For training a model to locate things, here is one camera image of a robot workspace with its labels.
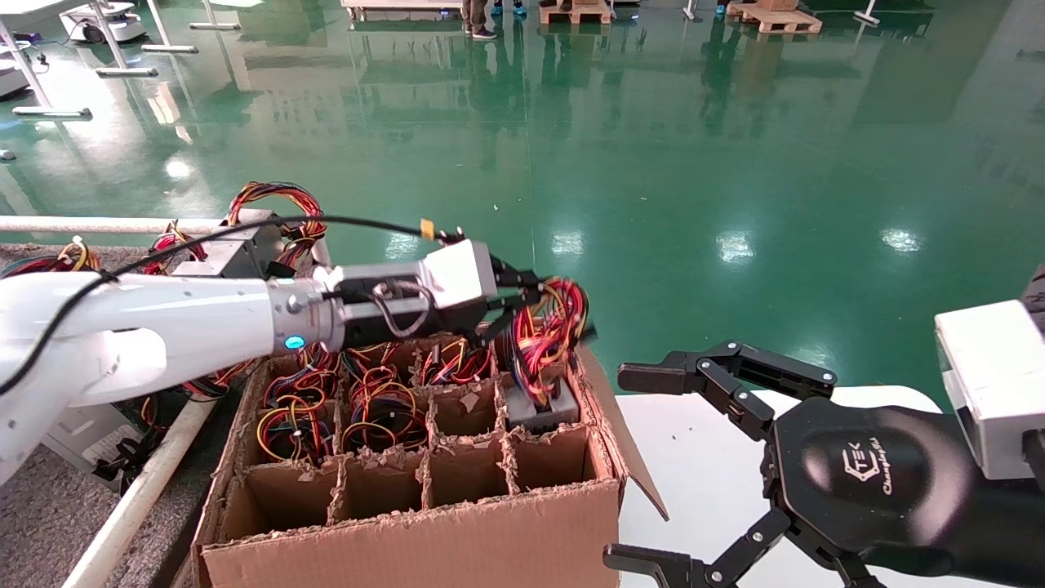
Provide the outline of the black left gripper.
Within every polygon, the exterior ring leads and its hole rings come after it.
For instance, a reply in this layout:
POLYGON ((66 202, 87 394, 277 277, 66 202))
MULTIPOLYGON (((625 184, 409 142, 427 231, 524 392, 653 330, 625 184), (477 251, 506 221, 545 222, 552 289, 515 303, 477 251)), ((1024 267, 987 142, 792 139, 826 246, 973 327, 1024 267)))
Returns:
MULTIPOLYGON (((490 261, 497 290, 537 292, 542 288, 544 280, 534 271, 519 271, 500 257, 490 257, 490 261)), ((437 332, 473 337, 477 330, 478 343, 490 344, 516 315, 538 301, 539 293, 518 293, 493 301, 480 296, 440 306, 434 287, 418 278, 332 278, 330 347, 362 349, 437 332), (481 323, 489 306, 501 311, 500 317, 481 323)), ((769 438, 774 411, 748 385, 805 401, 831 398, 836 380, 836 373, 829 369, 735 340, 703 351, 670 351, 657 364, 623 363, 617 368, 621 390, 698 394, 754 442, 769 438)))

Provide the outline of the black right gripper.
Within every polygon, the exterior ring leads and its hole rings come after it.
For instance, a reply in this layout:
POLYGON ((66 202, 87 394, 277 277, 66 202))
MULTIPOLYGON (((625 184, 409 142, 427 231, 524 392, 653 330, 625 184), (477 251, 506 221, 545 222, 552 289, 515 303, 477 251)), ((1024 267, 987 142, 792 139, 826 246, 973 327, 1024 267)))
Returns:
POLYGON ((787 538, 844 587, 880 587, 866 566, 1004 586, 1044 581, 1043 493, 990 480, 947 414, 807 399, 781 414, 763 470, 770 509, 712 563, 609 544, 604 565, 660 587, 736 587, 787 538))

